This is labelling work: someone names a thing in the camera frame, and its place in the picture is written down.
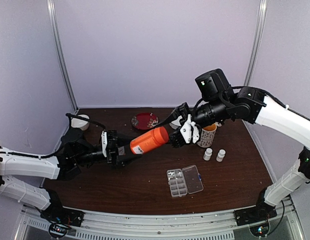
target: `wooden table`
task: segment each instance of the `wooden table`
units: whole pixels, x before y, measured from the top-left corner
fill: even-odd
[[[140,112],[153,112],[161,120],[171,108],[82,109],[90,119],[107,129],[138,136],[130,120]],[[91,125],[85,136],[97,144],[100,128]],[[242,121],[226,121],[217,129],[211,146],[213,156],[203,160],[205,149],[197,145],[182,148],[162,146],[130,165],[112,169],[106,163],[82,169],[71,181],[47,179],[44,187],[56,190],[67,207],[117,214],[166,215],[204,213],[254,205],[259,192],[271,184],[265,165]],[[226,150],[223,162],[215,160],[220,149]],[[204,190],[172,198],[166,171],[196,165]]]

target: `black cable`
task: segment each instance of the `black cable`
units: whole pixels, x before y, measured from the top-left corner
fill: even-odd
[[[280,218],[278,224],[276,225],[276,227],[275,227],[270,233],[268,233],[267,236],[271,235],[271,234],[278,228],[279,224],[281,223],[281,221],[282,221],[283,218],[284,218],[284,214],[285,214],[285,205],[284,205],[283,200],[281,201],[281,204],[283,205],[283,213],[282,213],[282,215],[281,215],[281,218]]]
[[[43,155],[43,156],[39,156],[39,155],[32,155],[32,154],[26,154],[26,153],[22,153],[22,152],[5,152],[5,151],[0,151],[0,154],[10,154],[10,155],[14,155],[14,156],[21,156],[21,157],[28,157],[28,158],[35,158],[35,159],[47,159],[50,157],[53,157],[54,155],[56,155],[58,152],[61,151],[61,149],[63,149],[63,146],[61,145],[57,151],[49,154],[49,155]]]
[[[195,114],[196,114],[196,110],[198,108],[198,105],[203,101],[203,99],[201,98],[200,100],[197,101],[197,103],[195,104],[192,112],[191,112],[191,119],[195,119]]]
[[[74,119],[80,119],[80,120],[83,120],[83,121],[86,121],[86,122],[95,124],[95,125],[97,125],[97,126],[102,127],[104,130],[106,130],[106,126],[103,125],[103,124],[101,124],[100,122],[93,121],[93,120],[90,120],[90,119],[85,118],[85,117],[82,117],[82,116],[76,116],[76,115],[73,115],[73,114],[71,114],[71,113],[66,113],[66,116],[67,116],[67,117],[74,118]]]

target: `bottle label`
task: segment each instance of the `bottle label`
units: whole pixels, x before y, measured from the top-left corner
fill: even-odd
[[[139,145],[133,147],[133,152],[135,154],[143,154],[144,153],[144,151],[141,149],[141,147]]]

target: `paper cup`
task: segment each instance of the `paper cup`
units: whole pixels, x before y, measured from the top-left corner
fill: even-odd
[[[201,130],[200,140],[197,142],[197,145],[202,148],[209,148],[214,140],[216,133],[217,125],[206,126]]]

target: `mug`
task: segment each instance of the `mug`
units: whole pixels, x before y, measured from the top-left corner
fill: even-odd
[[[214,140],[214,136],[217,130],[217,125],[206,126],[201,130],[200,140],[197,142],[197,145],[202,148],[209,148]]]

